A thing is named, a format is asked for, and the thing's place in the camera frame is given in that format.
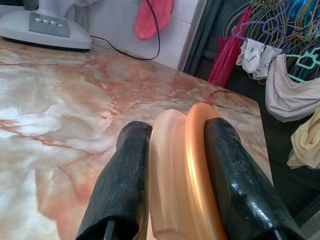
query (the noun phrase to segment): pink towel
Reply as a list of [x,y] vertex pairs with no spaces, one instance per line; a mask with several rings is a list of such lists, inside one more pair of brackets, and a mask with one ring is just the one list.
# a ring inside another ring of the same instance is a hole
[[[158,23],[159,32],[169,26],[170,16],[175,8],[175,0],[149,0]],[[147,0],[142,0],[140,9],[133,24],[136,37],[142,41],[150,40],[157,35],[155,18]]]

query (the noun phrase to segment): yellow cloth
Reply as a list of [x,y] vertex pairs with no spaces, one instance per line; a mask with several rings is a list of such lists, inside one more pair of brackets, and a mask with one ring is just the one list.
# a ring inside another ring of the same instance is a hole
[[292,134],[291,142],[294,153],[288,166],[316,168],[320,163],[320,108]]

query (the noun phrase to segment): teal hanger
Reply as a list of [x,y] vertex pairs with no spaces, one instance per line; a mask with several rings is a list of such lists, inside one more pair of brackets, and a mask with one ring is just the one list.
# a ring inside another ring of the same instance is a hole
[[[300,66],[300,67],[302,67],[302,68],[304,68],[304,69],[307,69],[307,70],[311,70],[311,69],[313,69],[316,65],[320,65],[320,61],[317,60],[319,54],[315,54],[315,52],[316,52],[317,50],[320,50],[320,47],[315,47],[315,48],[312,50],[312,52],[306,51],[303,55],[286,54],[285,56],[286,56],[287,58],[291,58],[291,57],[297,58],[296,63],[295,63],[297,66]],[[302,63],[302,59],[304,59],[304,58],[311,58],[311,59],[312,59],[312,64],[311,64],[310,66],[303,64],[303,63]],[[300,83],[305,83],[305,82],[306,82],[305,80],[302,80],[301,78],[296,77],[296,76],[293,76],[293,75],[291,75],[291,74],[289,74],[289,73],[288,73],[288,76],[289,76],[290,78],[294,79],[294,80],[297,80],[297,81],[300,82]]]

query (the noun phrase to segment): marble table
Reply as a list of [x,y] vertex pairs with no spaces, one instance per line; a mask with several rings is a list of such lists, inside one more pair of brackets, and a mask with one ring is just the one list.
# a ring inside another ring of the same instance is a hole
[[121,128],[199,102],[236,128],[272,180],[255,101],[98,46],[79,53],[1,40],[0,239],[73,240]]

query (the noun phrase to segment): purple hanger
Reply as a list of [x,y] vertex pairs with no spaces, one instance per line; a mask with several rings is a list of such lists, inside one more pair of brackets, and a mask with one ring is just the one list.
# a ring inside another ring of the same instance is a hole
[[[246,40],[245,37],[239,35],[242,32],[243,27],[247,27],[248,25],[251,25],[251,24],[262,24],[262,32],[264,34],[271,36],[271,35],[275,34],[276,32],[279,32],[283,36],[283,38],[286,42],[286,44],[283,46],[283,49],[285,49],[289,45],[289,40],[288,40],[287,36],[285,35],[284,31],[280,28],[279,19],[278,19],[278,17],[283,15],[289,7],[288,2],[285,1],[285,3],[287,3],[287,4],[284,4],[283,10],[281,12],[279,12],[277,15],[269,18],[267,21],[247,21],[247,22],[241,23],[240,26],[234,26],[231,30],[232,36],[234,36],[238,39]],[[270,23],[271,21],[276,21],[276,27],[272,31],[269,31],[266,28],[268,27],[268,23]]]

